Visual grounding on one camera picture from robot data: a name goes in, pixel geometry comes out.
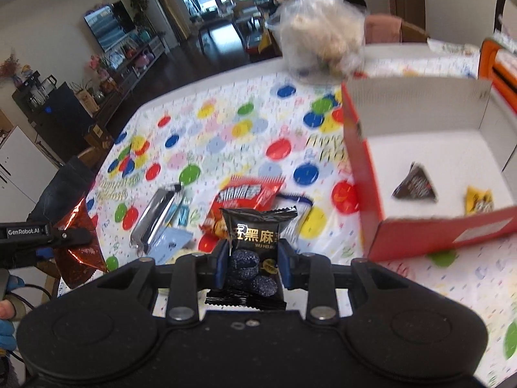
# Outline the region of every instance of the metal rivet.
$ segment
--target metal rivet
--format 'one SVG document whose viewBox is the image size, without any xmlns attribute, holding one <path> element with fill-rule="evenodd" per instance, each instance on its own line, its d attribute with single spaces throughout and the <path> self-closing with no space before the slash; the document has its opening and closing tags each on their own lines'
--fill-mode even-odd
<svg viewBox="0 0 517 388">
<path fill-rule="evenodd" d="M 230 326 L 233 329 L 237 329 L 237 330 L 242 330 L 242 329 L 244 329 L 246 327 L 242 322 L 232 322 L 230 324 Z"/>
<path fill-rule="evenodd" d="M 335 309 L 330 306 L 315 306 L 311 309 L 311 315 L 321 321 L 332 319 L 335 314 Z"/>
<path fill-rule="evenodd" d="M 169 311 L 169 318 L 174 321 L 187 321 L 194 316 L 194 311 L 186 306 L 176 306 Z"/>
<path fill-rule="evenodd" d="M 260 321 L 256 319 L 249 319 L 246 321 L 246 325 L 249 327 L 258 327 L 260 325 Z"/>
</svg>

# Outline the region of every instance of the black triangular snack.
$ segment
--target black triangular snack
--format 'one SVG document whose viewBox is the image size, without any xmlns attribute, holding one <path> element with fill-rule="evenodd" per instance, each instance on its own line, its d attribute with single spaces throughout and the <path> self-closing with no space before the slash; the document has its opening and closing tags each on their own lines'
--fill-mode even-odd
<svg viewBox="0 0 517 388">
<path fill-rule="evenodd" d="M 426 171 L 419 163 L 412 163 L 404 181 L 392 194 L 397 199 L 431 199 L 436 203 L 437 197 Z"/>
</svg>

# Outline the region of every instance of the cardboard box on floor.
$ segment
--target cardboard box on floor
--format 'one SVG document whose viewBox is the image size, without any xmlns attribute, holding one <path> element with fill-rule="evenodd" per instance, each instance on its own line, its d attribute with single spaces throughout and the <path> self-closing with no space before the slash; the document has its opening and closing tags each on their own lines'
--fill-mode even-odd
<svg viewBox="0 0 517 388">
<path fill-rule="evenodd" d="M 344 139 L 372 261 L 435 253 L 517 232 L 517 116 L 485 80 L 389 78 L 342 86 Z M 391 197 L 412 162 L 438 202 Z M 464 216 L 467 186 L 495 210 Z"/>
</svg>

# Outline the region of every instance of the potted plant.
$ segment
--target potted plant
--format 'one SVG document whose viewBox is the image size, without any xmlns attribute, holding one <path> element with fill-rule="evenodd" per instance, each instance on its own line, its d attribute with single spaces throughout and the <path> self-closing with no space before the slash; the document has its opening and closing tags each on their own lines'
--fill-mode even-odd
<svg viewBox="0 0 517 388">
<path fill-rule="evenodd" d="M 23 84 L 22 79 L 17 76 L 16 71 L 19 69 L 20 64 L 15 56 L 15 51 L 11 50 L 11 56 L 7 58 L 2 64 L 0 64 L 0 80 L 12 79 L 16 87 L 20 87 Z"/>
</svg>

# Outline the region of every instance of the curtain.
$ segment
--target curtain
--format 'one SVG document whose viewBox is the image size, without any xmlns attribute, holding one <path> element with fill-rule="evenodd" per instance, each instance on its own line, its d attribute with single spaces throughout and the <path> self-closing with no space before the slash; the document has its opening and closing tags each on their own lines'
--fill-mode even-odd
<svg viewBox="0 0 517 388">
<path fill-rule="evenodd" d="M 190 36 L 189 12 L 183 0 L 159 0 L 165 15 L 171 24 L 178 42 L 186 41 Z"/>
</svg>

